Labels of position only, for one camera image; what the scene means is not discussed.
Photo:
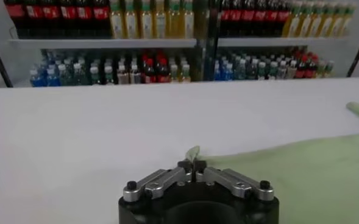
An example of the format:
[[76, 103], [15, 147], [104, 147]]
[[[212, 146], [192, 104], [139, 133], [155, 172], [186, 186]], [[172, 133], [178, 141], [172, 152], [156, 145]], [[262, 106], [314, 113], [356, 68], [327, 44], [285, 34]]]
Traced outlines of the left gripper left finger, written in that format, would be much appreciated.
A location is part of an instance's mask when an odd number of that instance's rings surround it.
[[169, 170], [159, 169], [140, 181], [128, 181], [123, 189], [123, 200], [129, 203], [139, 201], [148, 195], [151, 199], [161, 198], [173, 184], [187, 183], [192, 179], [192, 163], [179, 161], [177, 167]]

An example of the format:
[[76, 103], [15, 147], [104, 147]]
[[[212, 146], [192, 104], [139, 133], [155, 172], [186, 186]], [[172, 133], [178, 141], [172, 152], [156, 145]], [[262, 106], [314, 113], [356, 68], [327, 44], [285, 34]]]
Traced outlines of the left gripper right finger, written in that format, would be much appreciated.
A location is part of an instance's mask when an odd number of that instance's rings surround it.
[[195, 160], [194, 172], [197, 182], [218, 183], [235, 197], [247, 199], [254, 196], [261, 201], [274, 199], [274, 189], [269, 181], [256, 181], [232, 169], [219, 170], [200, 160]]

